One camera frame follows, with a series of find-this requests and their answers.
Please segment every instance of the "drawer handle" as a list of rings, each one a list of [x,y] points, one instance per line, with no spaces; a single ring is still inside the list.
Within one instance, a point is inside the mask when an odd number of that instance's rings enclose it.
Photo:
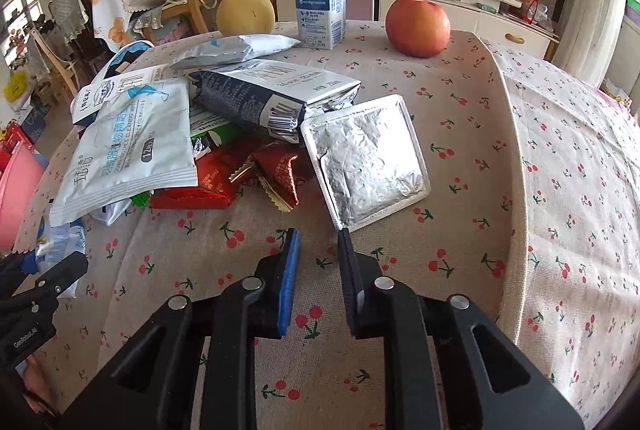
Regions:
[[[507,33],[504,36],[509,42],[514,42],[516,44],[524,44],[524,38],[520,38],[519,36],[514,36],[511,33]]]

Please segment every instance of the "plastic bag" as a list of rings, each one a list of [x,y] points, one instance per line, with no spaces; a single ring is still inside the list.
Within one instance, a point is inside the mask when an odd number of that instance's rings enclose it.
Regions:
[[[80,219],[52,227],[49,222],[49,214],[45,212],[40,219],[38,243],[35,250],[36,266],[38,266],[40,273],[48,271],[75,251],[85,254],[85,248],[84,227]],[[77,286],[78,282],[74,282],[60,294],[60,298],[76,298]]]
[[[195,186],[186,78],[134,87],[84,131],[50,212],[52,226],[155,188]]]
[[[131,199],[123,199],[115,203],[107,204],[101,208],[96,208],[89,215],[92,219],[98,220],[107,226],[111,226],[118,218],[131,206]]]
[[[189,47],[172,60],[171,68],[179,71],[244,62],[285,51],[299,43],[300,40],[283,35],[255,34],[214,38]]]

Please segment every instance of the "cherry print tablecloth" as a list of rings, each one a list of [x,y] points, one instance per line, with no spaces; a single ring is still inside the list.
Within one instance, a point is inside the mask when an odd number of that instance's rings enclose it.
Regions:
[[[293,24],[278,30],[296,33]],[[203,38],[149,50],[131,69],[167,62]],[[490,48],[454,32],[441,56],[405,58],[380,24],[350,22],[347,39],[330,52],[295,48],[274,58],[361,79],[357,102],[404,96],[433,190],[355,232],[355,247],[420,294],[468,295],[592,426],[635,365],[638,167],[630,154],[638,129],[562,71]],[[17,249],[33,243],[76,138],[44,175]],[[218,294],[276,251],[294,226],[302,234],[294,319],[286,338],[259,340],[255,349],[260,426],[382,424],[382,341],[357,342],[348,333],[336,236],[317,183],[302,185],[290,214],[258,188],[240,195],[226,210],[134,208],[110,228],[86,219],[89,272],[78,298],[62,302],[58,336],[40,353],[60,408],[169,296]]]

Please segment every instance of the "silver foil packet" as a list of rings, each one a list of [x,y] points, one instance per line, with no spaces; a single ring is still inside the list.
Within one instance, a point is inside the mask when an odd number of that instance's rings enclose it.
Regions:
[[[336,230],[353,232],[431,191],[398,94],[308,118],[300,130]]]

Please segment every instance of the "white curtain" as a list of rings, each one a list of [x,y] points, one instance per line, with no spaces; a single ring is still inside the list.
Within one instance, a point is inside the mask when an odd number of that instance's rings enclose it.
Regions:
[[[573,0],[553,63],[598,87],[618,41],[626,0]]]

